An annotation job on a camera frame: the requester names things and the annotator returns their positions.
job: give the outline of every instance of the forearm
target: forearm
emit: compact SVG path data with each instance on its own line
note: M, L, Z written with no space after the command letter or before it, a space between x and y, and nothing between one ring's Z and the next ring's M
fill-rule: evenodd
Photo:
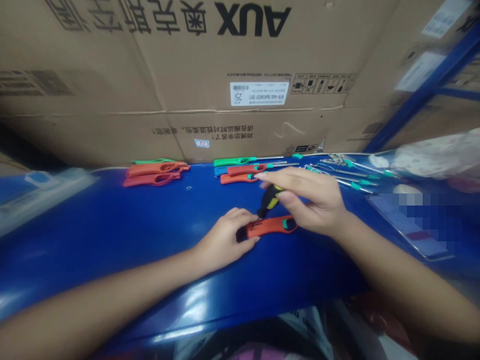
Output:
M441 339L480 343L479 309L356 216L346 216L335 240L403 321Z
M5 359L82 359L175 289L209 272L194 250L87 283L0 326Z

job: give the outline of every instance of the blue shelf frame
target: blue shelf frame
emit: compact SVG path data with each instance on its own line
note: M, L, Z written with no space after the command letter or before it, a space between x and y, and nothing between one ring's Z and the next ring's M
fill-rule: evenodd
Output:
M380 130L363 150L376 153L414 118L435 96L446 95L461 99L480 101L480 92L444 87L480 53L480 23L477 23L463 38L430 77L405 101L390 121Z

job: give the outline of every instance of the left hand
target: left hand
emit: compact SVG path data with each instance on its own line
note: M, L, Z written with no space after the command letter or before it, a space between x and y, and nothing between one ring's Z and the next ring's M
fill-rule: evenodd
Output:
M250 211L237 207L219 218L211 230L193 248L200 263L212 272L240 259L243 254L255 246L260 237L255 236L237 242L237 230L258 218Z

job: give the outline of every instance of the orange plastic part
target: orange plastic part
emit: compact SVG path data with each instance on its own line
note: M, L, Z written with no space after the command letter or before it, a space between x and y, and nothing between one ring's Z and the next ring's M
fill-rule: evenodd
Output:
M290 229L284 228L284 221L290 220L290 224L294 224L294 226ZM245 226L246 228L246 237L248 239L255 237L255 236L262 236L265 234L270 233L283 233L283 234L290 234L293 233L297 228L298 225L294 220L292 215L281 216L281 217L272 217L269 219L264 219L259 221L256 225L255 222L251 222Z
M180 179L180 172L170 172L166 174L149 174L142 176L127 177L123 183L124 188L137 185L162 186L168 184L173 179Z
M242 174L237 176L230 176L227 174L220 175L220 184L231 184L231 183L254 183L258 181L256 177L253 177L252 174Z
M266 164L260 165L247 165L247 166L232 166L226 171L230 176L237 176L241 174L257 174L267 170Z
M187 165L182 161L133 165L126 172L126 176L128 178L133 178L149 174L166 174L173 170L177 170L178 172L190 170L190 165Z

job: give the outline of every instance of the paper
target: paper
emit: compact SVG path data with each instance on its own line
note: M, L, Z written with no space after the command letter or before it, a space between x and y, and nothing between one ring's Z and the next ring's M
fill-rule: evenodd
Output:
M395 86L395 90L417 91L445 58L445 55L424 52Z
M441 39L472 2L473 0L446 0L421 33Z
M289 82L231 82L231 106L285 105Z

